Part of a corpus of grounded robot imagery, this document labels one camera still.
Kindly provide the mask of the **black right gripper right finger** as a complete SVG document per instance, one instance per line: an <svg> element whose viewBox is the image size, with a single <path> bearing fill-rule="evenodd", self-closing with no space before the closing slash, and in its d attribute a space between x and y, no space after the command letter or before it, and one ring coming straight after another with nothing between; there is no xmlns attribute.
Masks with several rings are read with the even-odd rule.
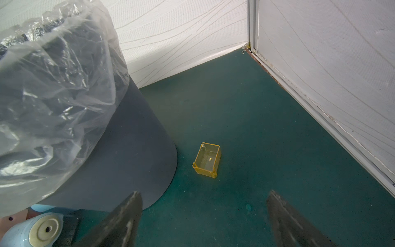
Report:
<svg viewBox="0 0 395 247"><path fill-rule="evenodd" d="M324 235L288 201L274 190L266 201L270 224L278 247L335 247Z"/></svg>

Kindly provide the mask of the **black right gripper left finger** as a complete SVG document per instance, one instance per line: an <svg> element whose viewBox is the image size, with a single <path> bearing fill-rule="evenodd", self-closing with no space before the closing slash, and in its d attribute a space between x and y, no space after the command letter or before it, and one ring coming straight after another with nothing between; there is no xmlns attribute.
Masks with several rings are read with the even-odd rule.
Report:
<svg viewBox="0 0 395 247"><path fill-rule="evenodd" d="M142 213L142 196L135 191L73 246L133 247Z"/></svg>

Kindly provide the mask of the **light blue pencil sharpener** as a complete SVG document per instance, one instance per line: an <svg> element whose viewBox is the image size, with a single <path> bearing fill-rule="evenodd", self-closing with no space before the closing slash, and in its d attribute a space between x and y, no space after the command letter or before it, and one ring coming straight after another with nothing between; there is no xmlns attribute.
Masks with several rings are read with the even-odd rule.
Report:
<svg viewBox="0 0 395 247"><path fill-rule="evenodd" d="M1 239L2 247L70 247L79 219L67 209L28 208L24 222L16 224Z"/></svg>

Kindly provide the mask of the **yellow transparent shavings tray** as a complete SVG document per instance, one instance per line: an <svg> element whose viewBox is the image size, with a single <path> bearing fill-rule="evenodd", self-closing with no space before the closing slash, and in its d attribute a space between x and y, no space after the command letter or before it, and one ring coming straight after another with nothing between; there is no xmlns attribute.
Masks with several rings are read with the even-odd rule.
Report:
<svg viewBox="0 0 395 247"><path fill-rule="evenodd" d="M221 155L219 145L203 142L192 167L196 173L215 179L218 175L217 171Z"/></svg>

